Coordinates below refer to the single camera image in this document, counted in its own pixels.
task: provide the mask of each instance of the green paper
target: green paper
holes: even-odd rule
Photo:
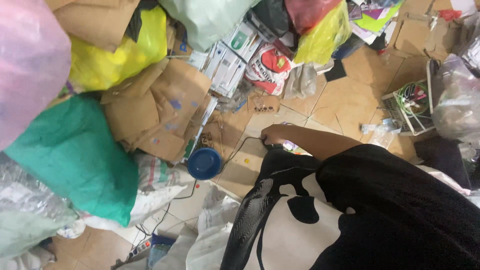
[[[390,11],[387,13],[387,16],[383,19],[375,20],[372,17],[369,17],[364,14],[363,18],[359,20],[354,20],[353,22],[363,29],[367,29],[374,33],[378,32],[393,17],[393,15],[395,15],[395,13],[400,9],[402,4],[403,4],[403,1],[399,2],[395,7],[391,8]]]
[[[75,208],[130,222],[138,166],[113,140],[98,101],[77,95],[43,111],[5,153]]]

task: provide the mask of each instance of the blue bowl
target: blue bowl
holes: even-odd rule
[[[197,180],[214,178],[222,165],[222,157],[213,148],[200,148],[188,158],[188,173]]]

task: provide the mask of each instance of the pink plastic bag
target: pink plastic bag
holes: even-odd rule
[[[0,150],[61,91],[70,39],[43,0],[0,0]]]
[[[342,0],[285,0],[295,30],[300,35],[312,30]]]

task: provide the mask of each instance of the person's arm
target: person's arm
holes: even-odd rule
[[[266,144],[283,144],[289,140],[318,160],[325,160],[362,144],[346,136],[285,124],[274,124],[263,129],[262,138]]]

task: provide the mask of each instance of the yellow plastic bag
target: yellow plastic bag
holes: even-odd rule
[[[352,34],[347,2],[341,1],[308,34],[302,36],[293,61],[327,64],[332,53]]]
[[[162,8],[155,7],[142,11],[141,17],[138,42],[124,36],[115,53],[70,36],[72,68],[69,80],[86,91],[107,90],[162,60],[167,55],[167,16]]]

